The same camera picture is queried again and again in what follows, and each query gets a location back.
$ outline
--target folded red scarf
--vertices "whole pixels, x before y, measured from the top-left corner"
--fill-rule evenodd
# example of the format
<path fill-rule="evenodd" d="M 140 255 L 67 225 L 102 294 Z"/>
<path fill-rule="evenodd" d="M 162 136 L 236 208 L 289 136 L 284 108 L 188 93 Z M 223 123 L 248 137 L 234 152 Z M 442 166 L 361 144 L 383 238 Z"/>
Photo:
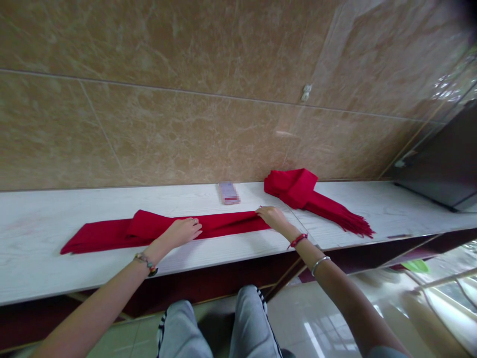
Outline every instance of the folded red scarf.
<path fill-rule="evenodd" d="M 315 191 L 317 180 L 318 177 L 306 169 L 271 171 L 265 178 L 264 190 L 294 209 L 311 211 L 334 221 L 344 231 L 373 238 L 375 232 L 362 216 L 353 214 L 343 205 Z"/>
<path fill-rule="evenodd" d="M 113 250 L 149 245 L 176 219 L 139 210 L 132 219 L 85 224 L 61 249 L 61 254 Z M 202 224 L 197 239 L 240 234 L 270 228 L 254 211 L 195 216 Z"/>

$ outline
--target beige tile wall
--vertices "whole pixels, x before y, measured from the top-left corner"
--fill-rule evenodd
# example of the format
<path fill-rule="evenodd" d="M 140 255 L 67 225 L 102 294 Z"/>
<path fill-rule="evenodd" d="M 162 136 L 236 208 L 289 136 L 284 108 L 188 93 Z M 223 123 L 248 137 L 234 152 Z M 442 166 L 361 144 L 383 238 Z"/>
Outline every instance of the beige tile wall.
<path fill-rule="evenodd" d="M 2 1 L 0 190 L 376 179 L 475 82 L 449 3 Z"/>

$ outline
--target white countertop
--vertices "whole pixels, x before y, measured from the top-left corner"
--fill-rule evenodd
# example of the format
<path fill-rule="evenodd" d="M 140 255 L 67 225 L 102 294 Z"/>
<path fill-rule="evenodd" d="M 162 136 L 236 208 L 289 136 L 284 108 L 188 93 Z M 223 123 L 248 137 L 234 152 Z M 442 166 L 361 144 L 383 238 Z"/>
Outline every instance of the white countertop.
<path fill-rule="evenodd" d="M 131 218 L 139 210 L 165 216 L 198 216 L 274 205 L 324 250 L 477 227 L 477 214 L 452 213 L 389 182 L 324 182 L 315 190 L 356 214 L 375 238 L 344 232 L 335 223 L 292 210 L 263 191 L 262 182 L 237 184 L 241 204 L 220 203 L 215 184 L 45 190 L 0 193 L 0 305 L 98 287 L 141 248 L 60 255 L 85 223 Z M 285 252 L 288 242 L 273 230 L 196 240 L 173 250 L 159 275 Z"/>

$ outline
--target bracelet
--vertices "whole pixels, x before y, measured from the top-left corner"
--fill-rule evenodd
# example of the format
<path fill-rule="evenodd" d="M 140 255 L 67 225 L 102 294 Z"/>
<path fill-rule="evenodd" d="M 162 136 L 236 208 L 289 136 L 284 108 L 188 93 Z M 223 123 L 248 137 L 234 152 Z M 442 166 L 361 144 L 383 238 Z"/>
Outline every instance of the bracelet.
<path fill-rule="evenodd" d="M 156 265 L 154 265 L 149 260 L 149 258 L 146 255 L 144 255 L 144 253 L 135 254 L 134 255 L 134 260 L 139 261 L 139 262 L 144 262 L 148 265 L 148 269 L 150 271 L 148 277 L 152 277 L 158 272 L 158 268 L 156 267 Z"/>
<path fill-rule="evenodd" d="M 308 234 L 301 234 L 299 237 L 297 237 L 295 240 L 293 240 L 291 242 L 291 244 L 287 247 L 287 250 L 290 248 L 290 247 L 295 247 L 296 245 L 298 245 L 298 243 L 303 240 L 303 239 L 306 239 L 308 238 Z"/>
<path fill-rule="evenodd" d="M 317 261 L 317 263 L 313 265 L 313 268 L 312 268 L 312 276 L 313 277 L 315 276 L 315 270 L 317 269 L 318 265 L 321 264 L 321 262 L 325 261 L 325 260 L 331 260 L 331 259 L 329 258 L 329 256 L 325 256 L 325 257 L 319 259 Z"/>

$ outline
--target leg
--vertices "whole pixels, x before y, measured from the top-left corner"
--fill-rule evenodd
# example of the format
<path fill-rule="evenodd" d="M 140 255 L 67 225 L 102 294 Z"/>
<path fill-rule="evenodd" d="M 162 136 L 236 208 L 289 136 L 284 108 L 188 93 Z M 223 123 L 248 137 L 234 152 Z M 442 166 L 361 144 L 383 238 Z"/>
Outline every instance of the leg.
<path fill-rule="evenodd" d="M 159 324 L 157 341 L 160 358 L 212 358 L 189 301 L 169 306 Z"/>
<path fill-rule="evenodd" d="M 267 317 L 267 304 L 255 286 L 240 289 L 237 297 L 230 358 L 282 357 Z"/>

